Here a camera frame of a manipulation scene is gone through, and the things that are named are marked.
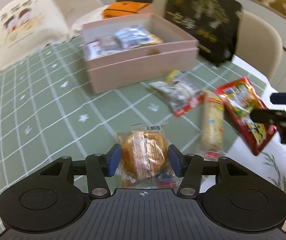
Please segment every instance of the black robotic claw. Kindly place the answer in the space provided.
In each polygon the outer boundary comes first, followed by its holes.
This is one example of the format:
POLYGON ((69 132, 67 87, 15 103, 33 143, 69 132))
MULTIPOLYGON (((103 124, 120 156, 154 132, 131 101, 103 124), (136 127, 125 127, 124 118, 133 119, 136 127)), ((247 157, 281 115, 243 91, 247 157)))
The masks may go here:
POLYGON ((152 240, 282 239, 286 194, 228 157, 218 162, 183 155, 174 145, 169 161, 184 177, 172 189, 116 189, 111 195, 104 177, 112 176, 121 148, 72 162, 61 157, 0 195, 0 217, 6 230, 0 240, 152 240), (86 175, 89 194, 73 186, 86 175), (199 193, 203 175, 216 184, 199 193))

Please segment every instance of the pink box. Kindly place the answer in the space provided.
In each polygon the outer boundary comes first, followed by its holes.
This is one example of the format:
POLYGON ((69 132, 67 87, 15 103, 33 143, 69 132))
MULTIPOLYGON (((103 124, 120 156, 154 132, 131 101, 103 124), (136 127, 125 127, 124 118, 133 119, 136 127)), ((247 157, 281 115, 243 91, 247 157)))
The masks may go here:
POLYGON ((155 14, 136 14, 114 17, 83 25, 83 44, 118 30, 142 24, 164 43, 130 49, 119 53, 86 60, 95 94, 142 82, 173 70, 186 71, 195 66, 198 41, 193 36, 155 14))

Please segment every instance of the blue gripper pad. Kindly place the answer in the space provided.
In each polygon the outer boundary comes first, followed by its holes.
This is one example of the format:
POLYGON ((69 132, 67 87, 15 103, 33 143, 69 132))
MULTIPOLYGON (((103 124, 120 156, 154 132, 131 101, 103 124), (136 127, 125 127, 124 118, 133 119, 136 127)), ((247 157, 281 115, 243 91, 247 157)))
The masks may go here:
POLYGON ((179 157, 181 154, 182 153, 174 145, 169 146, 168 149, 169 162, 177 177, 181 177, 183 175, 182 162, 181 158, 179 157))
POLYGON ((107 155, 111 155, 109 158, 109 164, 107 167, 108 176, 113 176, 115 171, 121 161, 121 146, 119 144, 115 144, 107 153, 107 155))

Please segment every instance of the pillow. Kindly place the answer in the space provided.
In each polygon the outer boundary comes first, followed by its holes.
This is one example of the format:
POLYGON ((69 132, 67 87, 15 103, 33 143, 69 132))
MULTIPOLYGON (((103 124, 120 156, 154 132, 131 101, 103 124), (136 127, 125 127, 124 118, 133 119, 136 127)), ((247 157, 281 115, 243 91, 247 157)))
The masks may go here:
POLYGON ((68 40, 53 0, 14 0, 0 11, 0 71, 45 47, 68 40))

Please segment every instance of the green tablecloth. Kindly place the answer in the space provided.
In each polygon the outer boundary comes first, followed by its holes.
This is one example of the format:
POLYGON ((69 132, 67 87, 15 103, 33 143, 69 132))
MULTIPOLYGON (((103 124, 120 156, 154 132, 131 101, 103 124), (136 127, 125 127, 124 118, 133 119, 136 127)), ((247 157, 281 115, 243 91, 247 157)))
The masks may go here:
MULTIPOLYGON (((247 76, 242 68, 227 63, 219 68, 199 57, 187 72, 200 88, 214 90, 247 76)), ((83 160, 106 153, 116 142, 116 133, 134 124, 165 123, 166 138, 184 153, 195 152, 201 134, 203 106, 181 118, 147 89, 147 83, 164 77, 93 95, 81 38, 47 46, 22 62, 0 72, 0 194, 7 187, 63 155, 83 160)), ((257 93, 266 84, 251 76, 257 93)), ((224 151, 237 138, 224 122, 224 151)), ((117 177, 108 179, 110 188, 117 177)), ((86 191, 86 178, 75 185, 86 191)), ((0 232, 3 225, 0 220, 0 232)))

